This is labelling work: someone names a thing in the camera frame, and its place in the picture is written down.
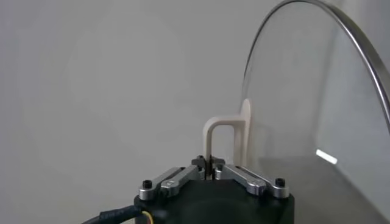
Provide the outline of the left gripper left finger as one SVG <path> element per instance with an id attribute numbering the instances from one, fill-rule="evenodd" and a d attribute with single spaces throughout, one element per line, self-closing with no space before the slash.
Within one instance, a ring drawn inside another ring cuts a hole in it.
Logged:
<path id="1" fill-rule="evenodd" d="M 187 182 L 204 180 L 206 176 L 207 162 L 202 155 L 199 155 L 188 167 L 173 167 L 154 179 L 144 180 L 139 187 L 138 196 L 143 201 L 154 200 L 161 192 L 164 192 L 167 197 L 173 197 Z"/>

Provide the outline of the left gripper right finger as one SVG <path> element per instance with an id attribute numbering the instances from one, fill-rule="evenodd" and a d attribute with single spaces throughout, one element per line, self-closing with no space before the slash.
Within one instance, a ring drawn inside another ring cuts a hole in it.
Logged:
<path id="1" fill-rule="evenodd" d="M 281 184 L 277 184 L 276 179 L 263 177 L 246 167 L 226 164 L 223 159 L 214 156 L 211 157 L 211 165 L 214 168 L 215 180 L 233 180 L 242 185 L 249 194 L 260 197 L 267 192 L 277 199 L 289 197 L 289 187 L 284 179 Z"/>

